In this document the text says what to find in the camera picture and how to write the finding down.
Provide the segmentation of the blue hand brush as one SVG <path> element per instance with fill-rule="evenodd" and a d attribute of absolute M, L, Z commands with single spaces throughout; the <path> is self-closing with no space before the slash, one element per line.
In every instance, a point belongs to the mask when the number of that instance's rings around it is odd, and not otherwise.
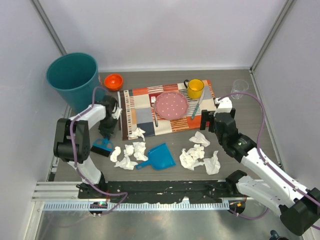
<path fill-rule="evenodd" d="M 100 138 L 93 142 L 90 149 L 91 152 L 98 155 L 109 157 L 114 150 L 114 145 L 108 138 Z"/>

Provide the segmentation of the blue dustpan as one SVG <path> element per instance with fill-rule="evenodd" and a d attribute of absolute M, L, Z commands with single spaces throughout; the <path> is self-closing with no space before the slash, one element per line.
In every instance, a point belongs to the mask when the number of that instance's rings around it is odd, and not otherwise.
<path fill-rule="evenodd" d="M 175 160 L 166 143 L 162 143 L 147 153 L 148 160 L 135 166 L 137 170 L 152 166 L 154 170 L 160 171 L 176 166 Z"/>

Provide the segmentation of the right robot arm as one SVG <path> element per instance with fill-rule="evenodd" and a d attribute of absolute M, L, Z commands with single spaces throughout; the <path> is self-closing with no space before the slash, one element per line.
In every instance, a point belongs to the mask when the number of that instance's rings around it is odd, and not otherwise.
<path fill-rule="evenodd" d="M 302 236 L 320 219 L 320 191 L 308 189 L 270 160 L 248 136 L 239 133 L 235 109 L 230 112 L 202 110 L 200 129 L 208 129 L 217 137 L 225 153 L 249 168 L 263 182 L 252 179 L 241 170 L 226 178 L 226 193 L 240 194 L 258 201 L 281 220 L 293 234 Z"/>

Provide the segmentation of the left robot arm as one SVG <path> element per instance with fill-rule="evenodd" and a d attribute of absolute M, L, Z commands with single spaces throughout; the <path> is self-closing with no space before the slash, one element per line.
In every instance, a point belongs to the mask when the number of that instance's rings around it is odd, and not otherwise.
<path fill-rule="evenodd" d="M 90 152 L 109 156 L 108 141 L 114 133 L 122 109 L 109 95 L 90 104 L 81 113 L 57 121 L 53 154 L 68 163 L 81 177 L 78 198 L 102 199 L 108 190 L 103 173 L 93 163 Z"/>

